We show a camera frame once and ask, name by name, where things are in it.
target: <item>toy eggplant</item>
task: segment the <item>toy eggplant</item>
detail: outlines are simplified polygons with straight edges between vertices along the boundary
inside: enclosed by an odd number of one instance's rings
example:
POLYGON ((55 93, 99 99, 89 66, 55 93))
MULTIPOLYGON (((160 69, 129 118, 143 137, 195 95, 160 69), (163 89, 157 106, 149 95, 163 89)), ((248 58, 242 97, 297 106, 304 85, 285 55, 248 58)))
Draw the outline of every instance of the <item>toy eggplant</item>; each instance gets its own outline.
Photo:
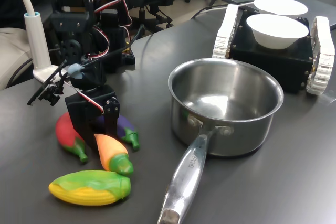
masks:
POLYGON ((103 168, 121 175, 131 175, 134 169, 126 148, 110 136, 103 134, 95 134, 94 136, 103 168))
POLYGON ((85 163, 88 156, 85 154, 85 143, 75 131, 69 113, 65 113, 56 122, 56 138, 59 144, 67 151, 79 156, 79 160, 85 163))
POLYGON ((55 179, 49 191, 68 203, 82 206, 103 206, 128 196, 129 178, 104 170, 83 170, 55 179))
MULTIPOLYGON (((92 126, 97 132, 105 133, 104 116, 98 117, 96 121, 92 122, 92 126)), ((117 135, 120 140, 132 144, 135 151, 140 148, 135 127, 122 115, 119 115, 118 118, 117 135)))

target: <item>black cable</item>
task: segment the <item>black cable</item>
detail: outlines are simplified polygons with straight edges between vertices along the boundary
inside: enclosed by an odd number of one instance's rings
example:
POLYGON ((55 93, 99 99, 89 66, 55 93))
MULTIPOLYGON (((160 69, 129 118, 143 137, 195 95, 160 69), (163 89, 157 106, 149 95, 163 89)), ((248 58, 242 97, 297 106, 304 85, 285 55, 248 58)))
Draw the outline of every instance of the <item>black cable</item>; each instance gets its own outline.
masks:
POLYGON ((54 52, 54 51, 60 51, 60 48, 53 48, 53 49, 49 49, 48 52, 54 52))
POLYGON ((65 74, 63 74, 63 76, 61 77, 61 79, 59 80, 59 84, 58 84, 58 87, 59 87, 59 90, 62 90, 63 89, 63 84, 65 82, 65 79, 68 77, 68 72, 66 72, 65 74))
MULTIPOLYGON (((252 2, 252 1, 242 1, 242 2, 237 2, 237 3, 231 3, 231 4, 234 4, 234 5, 240 5, 240 4, 244 4, 244 3, 249 3, 249 2, 252 2)), ((204 7, 202 9, 200 9, 191 19, 195 18, 198 14, 200 14, 203 10, 205 9, 212 9, 213 7, 227 7, 229 4, 223 4, 223 5, 212 5, 212 6, 207 6, 207 7, 204 7)))
POLYGON ((55 75, 57 75, 57 73, 59 71, 61 71, 65 66, 68 65, 68 62, 66 60, 64 60, 61 65, 59 65, 59 67, 47 78, 47 80, 41 85, 41 87, 33 94, 33 96, 29 99, 29 101, 27 102, 27 105, 31 105, 36 98, 38 98, 40 96, 40 94, 44 91, 44 89, 46 87, 48 87, 48 85, 51 83, 51 80, 53 79, 53 77, 55 75))
MULTIPOLYGON (((53 49, 49 49, 49 52, 54 52, 54 51, 59 51, 61 50, 60 48, 53 48, 53 49)), ((8 84, 6 86, 6 88, 9 88, 12 86, 13 80, 16 77, 16 75, 20 72, 21 69, 23 69, 28 63, 30 63, 33 59, 28 59, 27 61, 25 61, 18 69, 16 69, 16 71, 12 74, 11 78, 8 81, 8 84)))
POLYGON ((138 32, 137 32, 137 34, 134 36, 134 38, 125 46, 125 47, 123 47, 123 48, 120 48, 120 49, 118 49, 118 50, 115 50, 115 51, 113 51, 113 52, 109 52, 108 54, 106 54, 106 55, 104 55, 103 57, 100 57, 100 58, 98 58, 97 60, 93 60, 93 61, 91 61, 91 62, 89 62, 89 63, 86 63, 86 64, 84 64, 83 65, 83 67, 89 67, 89 66, 91 66, 91 65, 93 65, 93 64, 96 64, 98 61, 100 61, 100 60, 104 60, 104 59, 106 59, 106 58, 109 58, 109 57, 111 57, 111 56, 114 56, 114 55, 116 55, 116 54, 120 54, 121 52, 123 52, 124 50, 126 50, 126 49, 128 49, 129 47, 131 47, 131 45, 136 41, 136 39, 139 37, 139 35, 140 35, 140 32, 141 32, 141 30, 144 28, 144 26, 143 26, 143 24, 141 24, 141 26, 139 27, 139 30, 138 30, 138 32))
POLYGON ((6 86, 6 88, 9 88, 12 86, 13 80, 16 77, 16 75, 21 71, 21 69, 23 69, 27 64, 29 64, 30 62, 32 62, 32 58, 26 60, 18 69, 15 70, 14 74, 12 74, 11 78, 8 81, 8 84, 6 86))

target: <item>toy carrot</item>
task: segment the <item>toy carrot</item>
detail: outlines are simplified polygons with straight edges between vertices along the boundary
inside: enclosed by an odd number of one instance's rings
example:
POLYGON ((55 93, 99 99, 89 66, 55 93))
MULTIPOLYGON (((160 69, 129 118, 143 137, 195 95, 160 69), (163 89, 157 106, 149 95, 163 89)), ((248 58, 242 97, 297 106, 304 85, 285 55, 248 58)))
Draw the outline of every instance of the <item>toy carrot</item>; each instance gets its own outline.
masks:
POLYGON ((88 160, 88 156, 85 154, 84 140, 75 131, 68 112, 61 115, 57 120, 55 132, 59 144, 65 150, 79 156, 82 163, 88 160))
POLYGON ((95 134, 101 165, 105 170, 121 175, 133 173, 133 165, 129 160, 126 148, 114 138, 95 134))
MULTIPOLYGON (((91 125, 97 132, 104 133, 104 116, 99 116, 94 122, 91 123, 91 125)), ((132 144, 133 150, 139 150, 140 145, 138 141, 138 133, 135 127, 123 115, 119 115, 118 118, 117 135, 120 140, 132 144)))

